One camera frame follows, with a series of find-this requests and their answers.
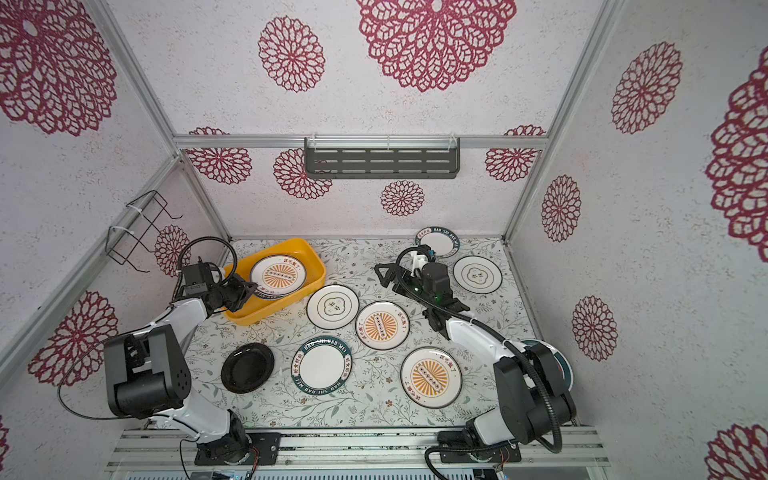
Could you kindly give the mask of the large orange sunburst plate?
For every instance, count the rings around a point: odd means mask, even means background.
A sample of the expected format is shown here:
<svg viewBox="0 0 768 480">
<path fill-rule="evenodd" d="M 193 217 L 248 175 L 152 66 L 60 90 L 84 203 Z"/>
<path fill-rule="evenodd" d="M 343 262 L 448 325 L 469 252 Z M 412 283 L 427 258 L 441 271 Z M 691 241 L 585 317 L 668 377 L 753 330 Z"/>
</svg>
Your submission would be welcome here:
<svg viewBox="0 0 768 480">
<path fill-rule="evenodd" d="M 448 352 L 436 347 L 421 347 L 403 360 L 401 385 L 411 401 L 428 409 L 453 404 L 463 387 L 459 363 Z"/>
</svg>

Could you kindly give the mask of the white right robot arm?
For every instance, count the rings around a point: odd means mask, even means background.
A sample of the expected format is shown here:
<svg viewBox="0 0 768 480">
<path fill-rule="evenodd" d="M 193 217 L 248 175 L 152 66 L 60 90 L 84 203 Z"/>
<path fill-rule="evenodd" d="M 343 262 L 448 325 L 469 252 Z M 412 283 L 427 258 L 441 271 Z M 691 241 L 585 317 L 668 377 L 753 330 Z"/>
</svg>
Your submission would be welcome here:
<svg viewBox="0 0 768 480">
<path fill-rule="evenodd" d="M 428 262 L 414 270 L 398 263 L 374 266 L 379 282 L 418 302 L 433 331 L 472 353 L 492 369 L 497 406 L 466 423 L 464 442 L 472 449 L 540 443 L 551 453 L 563 449 L 565 424 L 576 415 L 563 369 L 546 344 L 506 339 L 478 320 L 453 295 L 448 267 Z"/>
</svg>

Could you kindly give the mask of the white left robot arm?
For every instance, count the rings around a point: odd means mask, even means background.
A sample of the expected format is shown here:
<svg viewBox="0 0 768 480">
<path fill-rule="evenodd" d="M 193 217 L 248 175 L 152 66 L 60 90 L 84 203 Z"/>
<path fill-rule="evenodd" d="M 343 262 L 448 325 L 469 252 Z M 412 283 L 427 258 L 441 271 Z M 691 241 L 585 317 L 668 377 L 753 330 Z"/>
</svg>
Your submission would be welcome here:
<svg viewBox="0 0 768 480">
<path fill-rule="evenodd" d="M 202 460 L 236 465 L 252 442 L 231 410 L 215 406 L 192 386 L 180 343 L 221 310 L 236 312 L 257 285 L 210 262 L 178 269 L 169 307 L 146 326 L 103 342 L 107 403 L 118 418 L 150 419 L 195 442 Z"/>
</svg>

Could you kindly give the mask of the green-rim red-line plate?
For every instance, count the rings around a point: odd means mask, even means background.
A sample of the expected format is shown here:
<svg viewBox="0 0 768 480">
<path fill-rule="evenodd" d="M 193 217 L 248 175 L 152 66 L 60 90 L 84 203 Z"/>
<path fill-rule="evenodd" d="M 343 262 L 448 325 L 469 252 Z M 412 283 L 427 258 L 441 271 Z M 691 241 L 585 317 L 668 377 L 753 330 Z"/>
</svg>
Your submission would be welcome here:
<svg viewBox="0 0 768 480">
<path fill-rule="evenodd" d="M 573 370 L 572 370 L 571 364 L 559 349 L 539 339 L 521 339 L 520 342 L 528 347 L 534 346 L 534 345 L 546 346 L 552 352 L 555 360 L 558 362 L 567 390 L 568 391 L 572 390 L 574 385 Z"/>
</svg>

